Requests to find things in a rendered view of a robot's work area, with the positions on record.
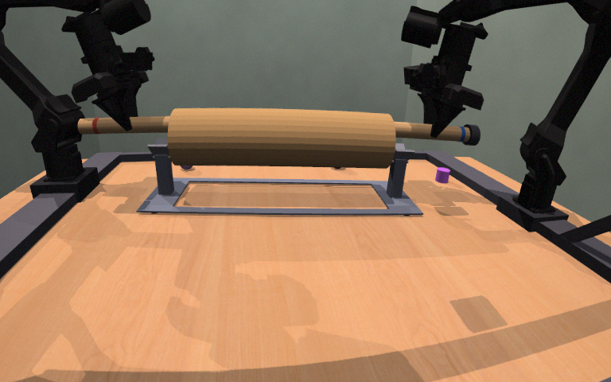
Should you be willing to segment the brown round bar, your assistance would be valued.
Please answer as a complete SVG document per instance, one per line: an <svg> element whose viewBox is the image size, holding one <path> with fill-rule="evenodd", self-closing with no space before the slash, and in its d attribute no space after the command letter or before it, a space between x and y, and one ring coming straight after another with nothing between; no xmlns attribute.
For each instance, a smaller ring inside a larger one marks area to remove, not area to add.
<svg viewBox="0 0 611 382"><path fill-rule="evenodd" d="M80 119L81 134L168 133L170 116L130 117L132 129L124 130L113 118ZM432 124L394 122L396 138L420 138L462 142L475 146L481 138L477 125L447 126L437 138L430 136Z"/></svg>

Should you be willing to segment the purple cylinder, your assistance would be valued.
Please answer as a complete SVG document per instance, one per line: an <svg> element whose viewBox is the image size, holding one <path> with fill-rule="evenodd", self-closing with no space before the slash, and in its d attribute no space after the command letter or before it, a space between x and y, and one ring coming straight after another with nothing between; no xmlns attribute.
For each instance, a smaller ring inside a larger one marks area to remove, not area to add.
<svg viewBox="0 0 611 382"><path fill-rule="evenodd" d="M443 184L448 183L449 173L450 173L450 170L448 170L447 168L442 168L442 167L437 168L435 181L439 183L443 183Z"/></svg>

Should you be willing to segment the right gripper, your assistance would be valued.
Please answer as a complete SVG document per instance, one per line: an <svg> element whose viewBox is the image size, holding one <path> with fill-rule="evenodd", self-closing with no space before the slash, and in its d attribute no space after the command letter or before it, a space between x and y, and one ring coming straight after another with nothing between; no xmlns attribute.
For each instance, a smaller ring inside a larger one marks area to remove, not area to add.
<svg viewBox="0 0 611 382"><path fill-rule="evenodd" d="M410 89L421 92L421 94L418 93L418 96L424 105L423 123L432 124L430 136L437 138L452 120L462 111L465 111L466 108L463 107L463 104L480 110L484 98L480 92L458 86L462 85L465 72L471 71L472 68L468 64L469 59L467 57L452 52L439 51L438 56L433 58L436 59L436 64L439 64L440 60L445 61L446 82L444 88L436 87L435 84L427 84L420 87L410 86Z"/></svg>

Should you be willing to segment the tan paper roll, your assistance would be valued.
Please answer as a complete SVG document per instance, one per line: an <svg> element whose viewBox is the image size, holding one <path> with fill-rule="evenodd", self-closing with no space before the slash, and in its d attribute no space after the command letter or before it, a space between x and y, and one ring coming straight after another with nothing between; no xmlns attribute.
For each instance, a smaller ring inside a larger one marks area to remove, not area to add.
<svg viewBox="0 0 611 382"><path fill-rule="evenodd" d="M175 166L387 169L395 154L389 114L266 108L175 108Z"/></svg>

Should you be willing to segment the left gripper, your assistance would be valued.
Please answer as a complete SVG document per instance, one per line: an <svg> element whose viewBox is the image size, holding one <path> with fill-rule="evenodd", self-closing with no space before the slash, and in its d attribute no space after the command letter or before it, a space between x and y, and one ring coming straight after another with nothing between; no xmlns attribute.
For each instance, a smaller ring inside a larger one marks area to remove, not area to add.
<svg viewBox="0 0 611 382"><path fill-rule="evenodd" d="M92 75L73 84L72 96L76 103L80 103L98 93L96 94L98 99L93 100L92 103L112 117L124 130L129 131L132 129L130 117L138 117L137 92L141 84L149 79L146 72L136 72L136 70L126 71L117 68L121 75L109 74L107 52L111 50L110 46L118 52L118 46L121 45L116 45L114 40L106 40L93 44L83 51L84 57L80 59L83 64L88 64Z"/></svg>

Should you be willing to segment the grey metal rack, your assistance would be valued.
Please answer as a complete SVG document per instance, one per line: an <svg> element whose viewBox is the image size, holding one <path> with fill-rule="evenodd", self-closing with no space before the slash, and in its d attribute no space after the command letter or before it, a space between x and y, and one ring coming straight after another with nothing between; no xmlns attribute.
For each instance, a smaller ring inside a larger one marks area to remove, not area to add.
<svg viewBox="0 0 611 382"><path fill-rule="evenodd" d="M166 145L167 144L167 145ZM272 178L208 178L173 177L167 138L157 138L155 145L148 145L155 159L158 186L138 208L138 212L201 213L201 214L250 214L250 215L420 215L420 208L403 191L408 160L414 150L406 144L396 143L390 165L388 181L321 180L321 179L272 179ZM332 184L371 185L387 209L277 209L277 208L219 208L175 207L177 200L190 182L219 183L280 183L280 184Z"/></svg>

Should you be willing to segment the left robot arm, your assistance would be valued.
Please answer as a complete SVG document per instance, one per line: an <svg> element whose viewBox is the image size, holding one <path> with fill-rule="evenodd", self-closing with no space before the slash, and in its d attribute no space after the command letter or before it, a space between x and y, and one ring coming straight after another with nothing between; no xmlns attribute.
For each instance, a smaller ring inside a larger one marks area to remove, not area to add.
<svg viewBox="0 0 611 382"><path fill-rule="evenodd" d="M67 16L61 29L76 33L83 51L98 42L114 40L111 32L122 35L149 22L150 8L144 0L0 0L0 78L33 113L38 131L31 143L43 156L47 174L43 181L73 181L85 171L74 144L82 138L77 126L80 119L85 119L81 107L67 94L53 95L5 46L2 33L9 8L42 6L84 12ZM119 74L117 68L152 70L155 58L148 47L137 47L135 53L118 48L115 52L110 46L107 52L111 75Z"/></svg>

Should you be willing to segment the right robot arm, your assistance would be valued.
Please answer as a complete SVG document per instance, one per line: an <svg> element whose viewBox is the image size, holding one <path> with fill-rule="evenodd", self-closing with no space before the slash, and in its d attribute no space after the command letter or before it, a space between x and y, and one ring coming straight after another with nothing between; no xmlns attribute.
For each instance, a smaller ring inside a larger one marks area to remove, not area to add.
<svg viewBox="0 0 611 382"><path fill-rule="evenodd" d="M442 28L446 29L439 51L469 59L476 37L484 40L488 33L482 22L478 25L465 22L504 10L564 2L572 5L589 26L583 52L547 117L538 127L530 123L520 139L521 157L530 172L525 174L519 196L512 200L533 213L556 211L551 202L557 185L566 179L558 159L567 129L611 57L611 0L453 0L438 13L411 6L401 36L402 41L430 49L431 45L438 44ZM464 21L460 25L450 24L460 20ZM404 67L405 84L411 87L436 84L444 88L445 61L436 64L433 58L431 63Z"/></svg>

